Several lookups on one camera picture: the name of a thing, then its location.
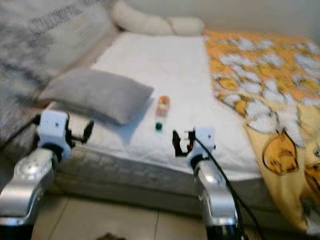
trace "bed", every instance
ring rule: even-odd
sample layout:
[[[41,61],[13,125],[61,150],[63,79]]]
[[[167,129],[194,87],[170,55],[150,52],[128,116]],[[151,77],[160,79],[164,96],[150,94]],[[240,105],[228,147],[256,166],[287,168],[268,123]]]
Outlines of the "bed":
[[[213,155],[261,224],[293,230],[272,203],[240,115],[213,97],[202,36],[124,32],[91,68],[128,76],[155,90],[128,125],[96,121],[88,143],[78,145],[59,168],[55,183],[60,190],[199,215],[192,170],[185,158],[175,158],[172,131],[214,127]],[[162,132],[157,132],[155,111],[162,95],[170,97],[171,106]],[[89,118],[69,114],[72,133],[81,135]],[[244,218],[251,224],[246,214]]]

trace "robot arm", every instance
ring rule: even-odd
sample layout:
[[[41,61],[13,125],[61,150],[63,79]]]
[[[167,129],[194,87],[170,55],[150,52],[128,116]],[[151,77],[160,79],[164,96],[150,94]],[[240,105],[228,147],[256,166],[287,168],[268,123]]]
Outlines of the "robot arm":
[[[215,149],[214,130],[197,128],[188,132],[187,152],[180,147],[180,137],[173,131],[172,144],[176,157],[187,157],[193,169],[195,189],[200,200],[202,218],[208,240],[245,240],[241,231],[235,200],[222,174],[209,159],[197,140],[212,151]]]
[[[93,122],[84,130],[84,137],[73,137],[69,116],[59,111],[44,111],[37,128],[38,148],[22,158],[14,167],[10,182],[0,194],[0,239],[31,239],[40,201],[54,181],[61,161],[71,155],[73,140],[85,143]]]

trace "tile floor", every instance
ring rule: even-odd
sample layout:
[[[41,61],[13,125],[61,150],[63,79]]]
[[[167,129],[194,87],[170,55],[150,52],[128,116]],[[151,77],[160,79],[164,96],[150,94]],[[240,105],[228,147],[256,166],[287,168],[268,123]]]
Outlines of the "tile floor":
[[[251,240],[258,239],[248,228]],[[202,220],[190,216],[92,199],[47,195],[33,240],[95,240],[107,232],[128,240],[207,240]],[[301,240],[269,231],[267,240]]]

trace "yellow blanket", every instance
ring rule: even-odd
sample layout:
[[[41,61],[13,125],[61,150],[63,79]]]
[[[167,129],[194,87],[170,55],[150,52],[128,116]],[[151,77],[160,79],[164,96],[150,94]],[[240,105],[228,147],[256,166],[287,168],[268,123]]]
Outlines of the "yellow blanket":
[[[309,231],[303,201],[320,204],[320,48],[254,33],[204,37],[215,97],[243,116],[278,209]]]

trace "green cap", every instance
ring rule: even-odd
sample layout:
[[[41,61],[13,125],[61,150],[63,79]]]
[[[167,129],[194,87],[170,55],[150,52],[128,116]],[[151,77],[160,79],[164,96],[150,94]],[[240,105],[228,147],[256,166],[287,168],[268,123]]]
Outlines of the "green cap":
[[[161,131],[161,130],[162,130],[162,123],[161,123],[161,122],[157,122],[157,123],[155,124],[155,129],[156,129],[157,131]]]

